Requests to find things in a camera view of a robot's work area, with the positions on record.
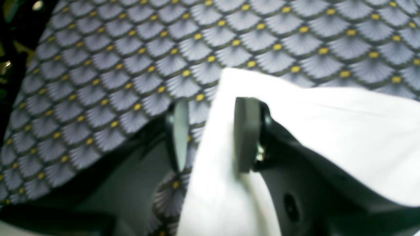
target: hole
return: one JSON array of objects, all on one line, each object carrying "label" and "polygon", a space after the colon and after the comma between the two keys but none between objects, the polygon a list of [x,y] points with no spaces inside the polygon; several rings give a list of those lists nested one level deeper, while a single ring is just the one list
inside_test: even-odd
[{"label": "hole", "polygon": [[287,216],[291,221],[297,222],[300,220],[296,199],[291,194],[286,194],[284,196],[284,209],[286,209]]},{"label": "hole", "polygon": [[32,5],[32,10],[34,11],[40,10],[43,6],[44,6],[44,2],[42,0],[39,0]]}]

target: black plastic bracket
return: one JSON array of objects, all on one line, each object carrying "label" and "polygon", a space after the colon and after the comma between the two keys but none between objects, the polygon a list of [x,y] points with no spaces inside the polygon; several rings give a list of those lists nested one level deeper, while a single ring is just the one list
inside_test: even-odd
[{"label": "black plastic bracket", "polygon": [[420,230],[420,208],[382,197],[304,147],[255,98],[236,99],[234,141],[239,171],[260,172],[267,184],[283,236],[412,236]]},{"label": "black plastic bracket", "polygon": [[[184,98],[178,100],[169,106],[166,113],[155,117],[125,143],[105,154],[99,161],[81,171],[68,183],[39,199],[3,207],[0,210],[0,220],[29,231],[56,236],[112,236],[114,228],[117,227],[114,223],[119,219],[133,215],[149,215],[152,209],[152,198],[158,190],[159,182],[170,170],[179,173],[184,169],[188,140],[188,117],[188,101]],[[127,179],[135,176],[136,168],[128,168],[124,173],[126,175],[118,177],[122,183],[134,182],[137,189],[119,189],[122,192],[118,192],[117,196],[122,198],[115,199],[115,202],[124,202],[125,205],[130,206],[142,204],[143,209],[146,210],[132,214],[132,212],[112,211],[107,204],[91,206],[91,198],[97,200],[95,198],[97,190],[105,188],[108,192],[114,191],[112,184],[111,187],[108,187],[107,180],[112,176],[115,177],[113,174],[120,166],[127,166],[126,163],[135,165],[135,162],[139,161],[150,162],[150,158],[144,160],[145,153],[143,152],[140,160],[135,156],[136,161],[133,163],[129,158],[132,153],[136,154],[136,151],[141,150],[145,145],[149,147],[146,150],[151,150],[152,144],[159,141],[166,143],[168,157],[154,157],[154,159],[159,159],[160,164],[165,167],[156,167],[153,172],[154,176],[149,176],[149,179],[155,180],[153,183],[149,182],[147,186],[138,186],[138,180]],[[146,203],[138,202],[138,199],[132,201],[131,196],[135,194],[150,199]],[[95,208],[96,211],[85,210],[89,208]],[[145,223],[138,220],[136,222],[136,224]]]}]

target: black surface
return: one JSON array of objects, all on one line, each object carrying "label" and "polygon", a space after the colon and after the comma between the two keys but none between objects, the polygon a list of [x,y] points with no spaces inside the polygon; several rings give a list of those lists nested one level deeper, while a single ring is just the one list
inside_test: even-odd
[{"label": "black surface", "polygon": [[[283,236],[402,236],[420,229],[420,208],[385,199],[302,146],[271,118],[265,103],[260,101],[255,108],[255,99],[238,98],[237,105],[252,109],[259,117],[248,115],[243,108],[243,112],[235,113],[235,129],[245,132],[235,132],[234,138],[247,139],[242,143],[254,145],[255,150],[259,144],[265,150],[262,161],[237,159],[250,162],[247,165],[264,178]],[[250,130],[257,122],[259,131]],[[240,150],[239,155],[251,150],[245,146],[235,148]],[[251,154],[255,157],[255,152],[246,153]]]}]

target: patterned fabric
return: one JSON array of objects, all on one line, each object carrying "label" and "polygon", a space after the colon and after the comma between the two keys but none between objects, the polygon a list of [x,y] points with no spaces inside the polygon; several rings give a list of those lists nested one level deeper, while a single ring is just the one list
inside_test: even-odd
[{"label": "patterned fabric", "polygon": [[60,0],[1,150],[0,205],[39,198],[189,98],[187,169],[148,234],[174,235],[223,67],[418,100],[419,0]]}]

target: white fabric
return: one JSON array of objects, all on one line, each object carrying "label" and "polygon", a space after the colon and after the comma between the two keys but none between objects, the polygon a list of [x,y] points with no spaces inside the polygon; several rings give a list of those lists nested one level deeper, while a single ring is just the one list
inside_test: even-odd
[{"label": "white fabric", "polygon": [[402,205],[420,205],[419,102],[356,88],[303,89],[228,68],[197,151],[178,236],[280,235],[261,176],[234,170],[236,97],[267,103],[272,117],[299,142],[375,192]]}]

